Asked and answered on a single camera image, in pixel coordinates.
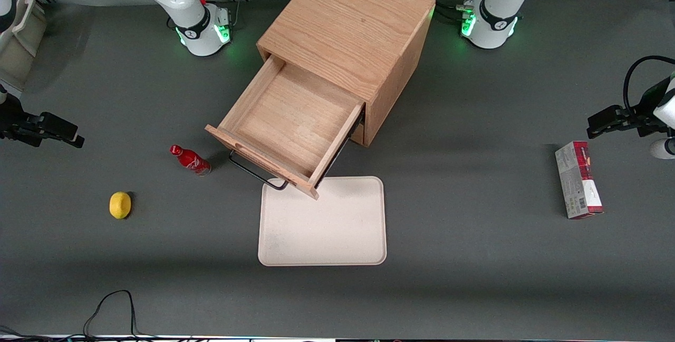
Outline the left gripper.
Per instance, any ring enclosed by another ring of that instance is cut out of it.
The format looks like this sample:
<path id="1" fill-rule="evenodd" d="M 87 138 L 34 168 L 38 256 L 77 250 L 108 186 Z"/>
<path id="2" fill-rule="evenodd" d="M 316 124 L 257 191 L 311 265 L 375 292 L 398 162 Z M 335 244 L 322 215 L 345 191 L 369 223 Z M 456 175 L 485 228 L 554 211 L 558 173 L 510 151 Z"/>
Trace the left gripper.
<path id="1" fill-rule="evenodd" d="M 652 85 L 636 106 L 632 107 L 640 127 L 655 132 L 669 132 L 674 128 L 673 115 L 673 77 L 665 78 Z M 589 117 L 587 136 L 595 139 L 613 131 L 629 129 L 629 114 L 619 105 L 608 106 Z"/>

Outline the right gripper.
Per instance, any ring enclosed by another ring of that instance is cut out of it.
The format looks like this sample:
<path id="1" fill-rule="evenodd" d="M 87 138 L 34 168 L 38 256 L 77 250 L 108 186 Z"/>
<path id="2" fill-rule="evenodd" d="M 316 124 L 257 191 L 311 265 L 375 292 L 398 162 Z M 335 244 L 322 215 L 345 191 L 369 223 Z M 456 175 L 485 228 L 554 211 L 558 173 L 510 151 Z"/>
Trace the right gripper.
<path id="1" fill-rule="evenodd" d="M 25 112 L 17 97 L 2 97 L 1 102 L 1 139 L 23 142 L 33 147 L 42 143 L 37 124 L 41 122 L 43 138 L 57 140 L 82 148 L 84 138 L 78 135 L 78 126 L 50 112 L 42 112 L 40 116 Z"/>

